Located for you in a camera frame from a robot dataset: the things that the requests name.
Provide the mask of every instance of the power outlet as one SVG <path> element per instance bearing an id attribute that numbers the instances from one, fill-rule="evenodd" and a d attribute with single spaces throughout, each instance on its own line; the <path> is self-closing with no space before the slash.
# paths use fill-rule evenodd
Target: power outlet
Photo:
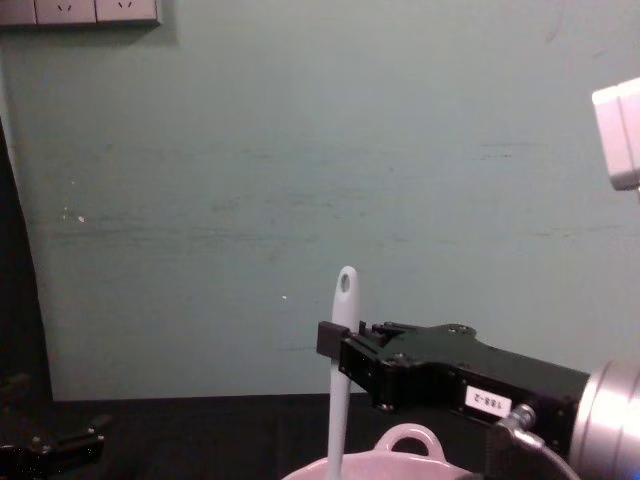
<path id="1" fill-rule="evenodd" d="M 96 0 L 98 22 L 160 23 L 156 0 Z"/>
<path id="2" fill-rule="evenodd" d="M 0 0 L 0 26 L 35 24 L 33 0 Z"/>
<path id="3" fill-rule="evenodd" d="M 96 7 L 93 0 L 36 0 L 36 17 L 39 25 L 96 23 Z"/>

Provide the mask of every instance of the teal wall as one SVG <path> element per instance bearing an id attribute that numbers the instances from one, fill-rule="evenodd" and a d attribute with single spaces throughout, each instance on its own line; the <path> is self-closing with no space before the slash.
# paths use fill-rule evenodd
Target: teal wall
<path id="1" fill-rule="evenodd" d="M 57 399 L 325 391 L 335 278 L 592 370 L 640 338 L 640 211 L 591 92 L 636 1 L 178 0 L 2 37 Z"/>

